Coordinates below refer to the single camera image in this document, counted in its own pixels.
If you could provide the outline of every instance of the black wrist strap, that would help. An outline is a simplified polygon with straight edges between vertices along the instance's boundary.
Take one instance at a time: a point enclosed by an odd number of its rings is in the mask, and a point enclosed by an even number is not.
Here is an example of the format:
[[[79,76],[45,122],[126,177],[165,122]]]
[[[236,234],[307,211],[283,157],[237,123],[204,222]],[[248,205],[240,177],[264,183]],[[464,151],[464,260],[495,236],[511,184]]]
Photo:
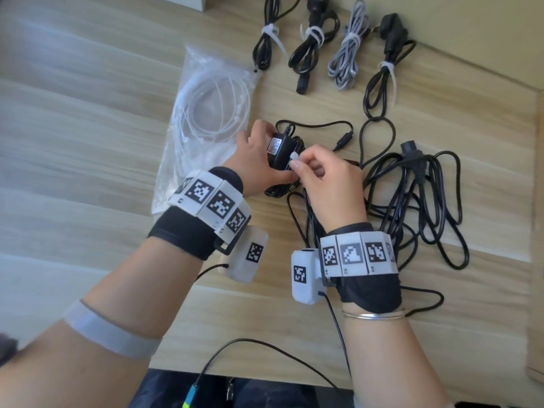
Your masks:
[[[244,187],[235,171],[227,167],[214,167],[209,172],[242,193]],[[165,240],[201,260],[207,260],[214,252],[217,239],[210,226],[176,206],[169,207],[157,220],[147,235],[151,236]]]
[[[361,222],[335,229],[327,236],[373,230],[370,223]],[[336,281],[342,302],[354,302],[371,313],[393,312],[403,301],[398,274],[339,277]]]

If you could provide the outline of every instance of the white cable tie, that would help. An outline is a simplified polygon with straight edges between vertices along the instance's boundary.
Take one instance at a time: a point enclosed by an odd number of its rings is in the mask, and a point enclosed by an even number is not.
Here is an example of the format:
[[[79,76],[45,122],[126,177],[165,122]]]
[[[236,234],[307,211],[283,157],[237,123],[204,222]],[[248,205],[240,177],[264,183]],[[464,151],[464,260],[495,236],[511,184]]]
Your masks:
[[[386,67],[391,74],[391,80],[393,81],[393,100],[391,102],[391,107],[395,107],[395,100],[397,99],[397,78],[395,77],[395,64],[390,61],[382,61],[378,65],[378,69],[381,70],[383,67]]]
[[[285,57],[285,59],[289,60],[289,57],[287,56],[287,51],[285,50],[285,47],[283,47],[283,44],[278,37],[278,35],[280,35],[280,29],[274,23],[265,25],[263,27],[262,34],[268,34],[270,38],[276,42],[277,46],[280,48],[281,52],[283,53],[283,56]]]
[[[303,40],[306,40],[309,36],[312,36],[314,39],[316,39],[318,47],[320,48],[323,43],[325,42],[325,33],[323,33],[323,30],[321,27],[318,26],[311,26],[304,31],[303,25],[300,25],[300,36],[303,38]]]
[[[348,43],[351,40],[355,41],[355,49],[357,50],[361,45],[361,36],[357,33],[347,33],[342,40],[342,44]]]

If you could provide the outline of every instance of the plastic bag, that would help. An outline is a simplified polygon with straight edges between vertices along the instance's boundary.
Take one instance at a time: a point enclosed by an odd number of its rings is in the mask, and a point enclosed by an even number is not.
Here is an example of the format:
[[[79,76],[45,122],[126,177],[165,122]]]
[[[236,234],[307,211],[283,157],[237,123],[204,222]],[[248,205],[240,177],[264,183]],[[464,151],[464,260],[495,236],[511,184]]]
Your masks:
[[[248,127],[251,97],[260,72],[187,48],[160,162],[151,213],[192,170],[222,165],[236,150],[236,135]]]

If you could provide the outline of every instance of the bangle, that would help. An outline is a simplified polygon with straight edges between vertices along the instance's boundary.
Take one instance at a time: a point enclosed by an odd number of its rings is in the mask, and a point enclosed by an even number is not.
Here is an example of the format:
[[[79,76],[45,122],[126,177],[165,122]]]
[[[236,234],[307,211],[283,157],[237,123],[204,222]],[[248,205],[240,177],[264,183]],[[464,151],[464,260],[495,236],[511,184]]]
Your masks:
[[[349,313],[346,311],[342,311],[344,316],[347,318],[355,318],[355,319],[367,319],[367,320],[397,320],[397,319],[404,319],[404,309],[401,309],[399,311],[394,312],[388,312],[388,313],[362,313],[362,314],[355,314],[355,313]]]

